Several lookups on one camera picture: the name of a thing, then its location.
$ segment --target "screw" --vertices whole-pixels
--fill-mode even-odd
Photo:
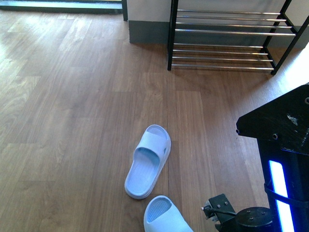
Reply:
[[[272,138],[273,138],[274,140],[277,140],[277,139],[278,139],[278,135],[277,135],[277,134],[273,134],[273,135],[272,135]]]

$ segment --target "light blue slipper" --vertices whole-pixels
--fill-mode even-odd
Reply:
[[[144,215],[145,232],[193,232],[173,202],[157,196],[148,204]]]
[[[171,147],[168,132],[159,125],[149,126],[133,154],[125,190],[135,199],[144,199],[154,189]]]

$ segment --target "blue light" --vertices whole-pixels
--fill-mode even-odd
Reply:
[[[274,192],[283,197],[288,197],[282,165],[270,160],[269,166]],[[276,200],[276,204],[282,232],[295,232],[290,206],[278,200]]]

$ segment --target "cable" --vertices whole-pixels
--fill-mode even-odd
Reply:
[[[234,212],[229,212],[229,211],[223,211],[223,210],[217,210],[214,208],[209,208],[209,207],[204,207],[203,211],[208,211],[210,213],[219,213],[219,214],[226,214],[226,215],[230,215],[230,216],[236,216],[236,213]]]

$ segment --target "black cylinder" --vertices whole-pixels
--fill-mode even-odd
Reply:
[[[239,232],[274,232],[271,211],[264,207],[241,210],[235,216]]]

